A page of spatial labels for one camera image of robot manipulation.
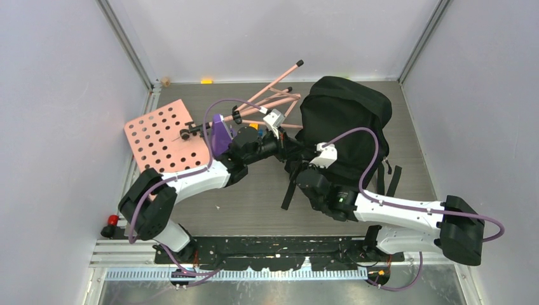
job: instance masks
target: black bag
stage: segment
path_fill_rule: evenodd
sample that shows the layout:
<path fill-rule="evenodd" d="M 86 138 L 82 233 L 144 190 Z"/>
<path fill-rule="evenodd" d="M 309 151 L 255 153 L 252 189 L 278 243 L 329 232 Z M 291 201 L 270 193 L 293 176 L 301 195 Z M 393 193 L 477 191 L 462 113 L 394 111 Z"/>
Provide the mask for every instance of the black bag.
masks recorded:
<path fill-rule="evenodd" d="M 382 128 L 386 126 L 392 115 L 389 99 L 382 93 L 354 81 L 324 76 L 312 86 L 300 110 L 303 129 L 298 132 L 296 139 L 309 150 L 315 150 L 318 143 L 328 142 L 356 127 L 367 127 L 376 134 L 379 143 L 378 155 L 375 164 L 365 177 L 363 188 L 367 187 L 374 172 L 380 169 L 378 193 L 383 194 L 381 162 L 383 160 L 387 162 L 389 145 Z M 367 132 L 355 132 L 335 142 L 335 147 L 338 152 L 337 161 L 322 170 L 322 173 L 329 182 L 357 188 L 361 175 L 374 155 L 374 141 L 371 135 Z M 291 184 L 298 173 L 296 169 L 299 164 L 298 160 L 292 160 L 286 166 L 290 172 Z M 397 171 L 400 174 L 400 168 L 395 169 L 395 174 Z M 290 185 L 289 192 L 291 189 L 293 192 L 294 188 L 295 185 Z"/>

